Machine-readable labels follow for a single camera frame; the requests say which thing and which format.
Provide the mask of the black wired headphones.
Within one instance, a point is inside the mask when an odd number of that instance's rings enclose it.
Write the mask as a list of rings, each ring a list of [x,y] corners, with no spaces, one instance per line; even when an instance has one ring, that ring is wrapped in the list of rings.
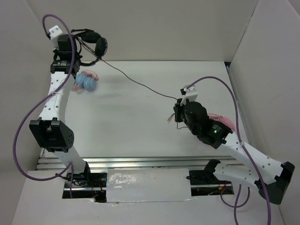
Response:
[[[108,62],[103,60],[103,57],[106,54],[107,49],[108,49],[108,42],[107,42],[107,39],[102,37],[99,33],[95,32],[93,30],[90,30],[90,29],[73,29],[73,30],[71,30],[71,33],[73,34],[74,38],[78,41],[80,48],[84,48],[86,51],[88,51],[90,54],[92,54],[95,57],[95,59],[90,63],[81,62],[82,66],[90,67],[90,66],[95,65],[97,62],[102,61],[105,64],[112,67],[113,69],[121,72],[130,81],[132,81],[138,85],[141,85],[160,96],[176,100],[175,97],[159,93],[159,92],[151,89],[150,87],[131,79],[123,71],[121,71],[120,69],[112,66],[111,64],[109,64]]]

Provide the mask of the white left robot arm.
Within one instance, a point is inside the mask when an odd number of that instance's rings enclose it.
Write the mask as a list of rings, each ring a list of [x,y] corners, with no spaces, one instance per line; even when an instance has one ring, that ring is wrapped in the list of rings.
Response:
[[[68,97],[79,71],[80,56],[73,36],[60,35],[57,43],[50,67],[49,98],[38,119],[30,121],[29,128],[40,147],[70,167],[67,177],[86,187],[92,182],[90,168],[75,150],[74,132],[65,122]]]

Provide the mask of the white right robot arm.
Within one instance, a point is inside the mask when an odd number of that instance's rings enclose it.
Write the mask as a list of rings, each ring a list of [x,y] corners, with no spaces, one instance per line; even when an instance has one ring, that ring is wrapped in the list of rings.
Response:
[[[295,166],[280,162],[263,154],[250,144],[238,139],[238,135],[222,122],[209,118],[206,109],[198,102],[182,104],[179,98],[174,105],[175,122],[185,123],[190,132],[202,143],[221,150],[240,161],[246,169],[235,169],[219,160],[212,159],[205,167],[204,178],[208,183],[227,180],[240,183],[258,191],[272,204],[280,205],[291,182]]]

